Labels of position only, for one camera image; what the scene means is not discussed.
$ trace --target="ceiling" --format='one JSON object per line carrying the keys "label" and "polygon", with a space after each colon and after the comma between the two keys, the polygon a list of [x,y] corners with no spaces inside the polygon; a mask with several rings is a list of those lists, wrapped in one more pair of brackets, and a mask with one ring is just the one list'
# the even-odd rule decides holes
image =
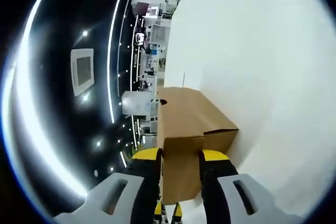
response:
{"label": "ceiling", "polygon": [[[52,216],[73,211],[83,203],[83,197],[76,194],[76,188],[59,166],[85,190],[90,190],[112,172],[121,172],[124,164],[120,152],[126,155],[131,152],[132,122],[122,114],[119,102],[124,91],[130,90],[130,82],[132,90],[139,88],[138,83],[133,83],[135,75],[130,79],[136,17],[130,0],[119,0],[118,6],[117,2],[41,0],[31,25],[27,80],[31,90],[27,96],[31,93],[33,102],[27,106],[34,107],[37,116],[25,121],[24,118],[29,118],[25,116],[29,110],[25,111],[20,104],[25,104],[29,98],[18,90],[19,85],[13,86],[14,135],[11,141],[17,147],[15,159],[21,161],[26,172],[25,181],[21,183],[31,185]],[[71,82],[70,52],[79,48],[94,49],[95,83],[76,97]],[[50,165],[52,155],[45,148],[47,145],[58,159],[55,166]]]}

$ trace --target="ceiling light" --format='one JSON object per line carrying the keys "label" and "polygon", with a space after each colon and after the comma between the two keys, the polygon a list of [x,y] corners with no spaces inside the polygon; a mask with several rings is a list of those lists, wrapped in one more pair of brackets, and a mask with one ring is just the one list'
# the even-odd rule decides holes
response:
{"label": "ceiling light", "polygon": [[140,135],[140,121],[137,119],[138,134]]}
{"label": "ceiling light", "polygon": [[122,162],[124,164],[124,167],[126,168],[126,162],[125,162],[125,158],[124,158],[124,155],[122,154],[122,152],[120,152],[120,156],[121,156]]}
{"label": "ceiling light", "polygon": [[87,93],[87,94],[85,94],[85,95],[83,96],[83,98],[82,98],[82,101],[83,101],[83,102],[87,102],[87,101],[89,100],[89,94],[90,94],[90,93]]}
{"label": "ceiling light", "polygon": [[134,130],[134,116],[131,115],[131,118],[132,118],[132,128],[133,128],[134,145],[137,147],[137,145],[136,145],[136,139],[135,139],[135,130]]}

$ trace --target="white surface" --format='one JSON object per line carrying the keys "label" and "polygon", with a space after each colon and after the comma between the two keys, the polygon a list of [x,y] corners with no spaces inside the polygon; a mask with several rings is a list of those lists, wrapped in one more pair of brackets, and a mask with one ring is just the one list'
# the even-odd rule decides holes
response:
{"label": "white surface", "polygon": [[164,83],[181,86],[185,73],[239,127],[239,172],[306,215],[336,164],[335,55],[321,0],[181,0]]}

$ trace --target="brown cardboard box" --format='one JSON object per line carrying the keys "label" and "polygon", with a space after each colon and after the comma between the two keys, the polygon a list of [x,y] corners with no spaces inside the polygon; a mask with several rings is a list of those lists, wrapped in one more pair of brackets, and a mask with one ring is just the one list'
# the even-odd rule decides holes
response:
{"label": "brown cardboard box", "polygon": [[188,88],[159,88],[158,147],[163,148],[166,205],[193,199],[201,189],[198,153],[202,149],[226,153],[238,128],[202,93]]}

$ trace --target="black ceiling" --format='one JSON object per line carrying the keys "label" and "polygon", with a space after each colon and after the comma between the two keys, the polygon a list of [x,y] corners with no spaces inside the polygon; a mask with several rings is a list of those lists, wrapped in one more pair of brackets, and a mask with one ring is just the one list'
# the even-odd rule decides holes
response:
{"label": "black ceiling", "polygon": [[[120,151],[130,153],[133,133],[131,118],[122,115],[117,90],[119,37],[119,93],[130,90],[130,62],[135,16],[131,1],[120,0],[114,23],[110,54],[110,88],[115,123],[112,124],[107,90],[107,54],[111,21],[117,0],[42,0],[29,35],[30,72],[34,84],[34,106],[54,152],[79,182],[90,190],[114,172],[123,170]],[[82,32],[88,31],[87,37]],[[70,71],[70,52],[77,48],[94,49],[95,83],[82,95],[74,96]],[[135,83],[133,90],[139,87]],[[70,192],[31,145],[13,93],[13,125],[19,158],[27,181],[46,210],[55,216],[72,211],[83,203]]]}

